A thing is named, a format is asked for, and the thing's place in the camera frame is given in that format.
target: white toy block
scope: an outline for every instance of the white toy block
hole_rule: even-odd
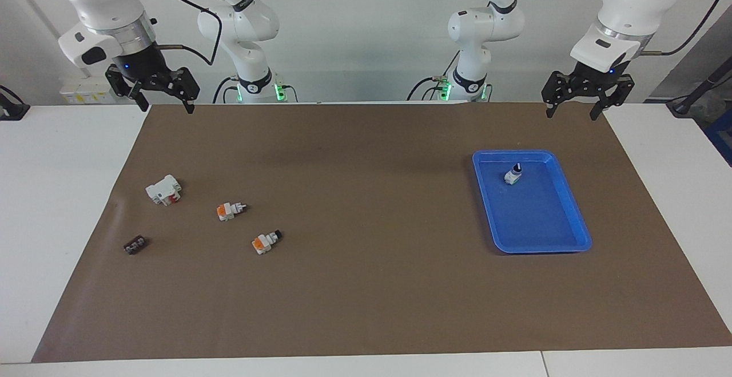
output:
[[[157,184],[147,187],[145,191],[154,203],[162,204],[166,207],[172,203],[177,203],[181,199],[181,186],[170,174],[165,176]]]

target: black mount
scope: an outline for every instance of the black mount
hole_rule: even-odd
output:
[[[604,109],[621,106],[635,87],[633,78],[629,74],[623,74],[628,64],[630,61],[612,68],[609,72],[599,72],[582,62],[577,62],[570,75],[555,70],[542,90],[542,98],[547,104],[547,117],[554,116],[559,104],[579,96],[599,98],[590,111],[593,121],[596,121]],[[615,86],[615,91],[608,96],[607,91]]]
[[[673,101],[666,103],[671,114],[677,118],[690,118],[689,109],[691,106],[707,91],[714,88],[728,72],[732,72],[732,57],[727,58],[727,61],[715,69],[706,81],[701,83],[686,98],[684,98],[684,101],[680,101],[679,103],[673,103]]]
[[[12,103],[0,93],[0,108],[2,108],[0,109],[0,121],[20,121],[28,113],[31,106],[23,103],[23,101],[20,104]]]

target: green led light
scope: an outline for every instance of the green led light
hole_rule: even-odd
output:
[[[274,92],[277,93],[277,100],[285,101],[287,99],[287,94],[285,94],[285,89],[282,88],[282,86],[279,84],[275,84],[274,86],[275,86]]]
[[[442,101],[448,101],[450,99],[450,91],[452,91],[452,84],[448,82],[440,94]]]

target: blue bin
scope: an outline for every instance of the blue bin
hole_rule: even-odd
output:
[[[517,162],[515,185],[504,175]],[[583,252],[592,247],[585,221],[556,156],[546,150],[482,150],[473,155],[492,237],[509,254]]]

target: white wall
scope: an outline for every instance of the white wall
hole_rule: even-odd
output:
[[[209,54],[212,44],[196,27],[197,12],[176,0],[142,0],[160,43],[185,43]],[[194,0],[214,5],[216,0]],[[306,101],[401,100],[412,85],[428,75],[441,74],[455,53],[447,35],[452,12],[484,6],[484,0],[264,0],[277,11],[280,35],[262,44],[270,65],[295,85]],[[65,0],[35,0],[58,32],[76,23]],[[711,0],[680,0],[666,15],[649,49],[668,50],[684,41]],[[711,25],[732,0],[723,0]],[[489,82],[496,85],[494,101],[536,101],[552,70],[570,72],[574,43],[585,33],[599,10],[599,0],[520,0],[526,29],[520,38],[491,44],[494,64]],[[0,50],[14,44],[3,35]],[[637,87],[629,101],[646,99],[685,52],[673,57],[646,57],[633,62],[630,74]],[[171,68],[190,67],[201,84],[200,101],[210,101],[213,88],[233,64],[225,54],[208,67],[191,54],[167,51]],[[47,59],[29,58],[41,66]],[[58,68],[60,75],[68,72]],[[53,91],[57,84],[38,86]],[[165,96],[149,97],[170,102]]]
[[[60,77],[79,77],[55,42],[56,32],[29,0],[0,0],[0,84],[30,104],[61,104]]]

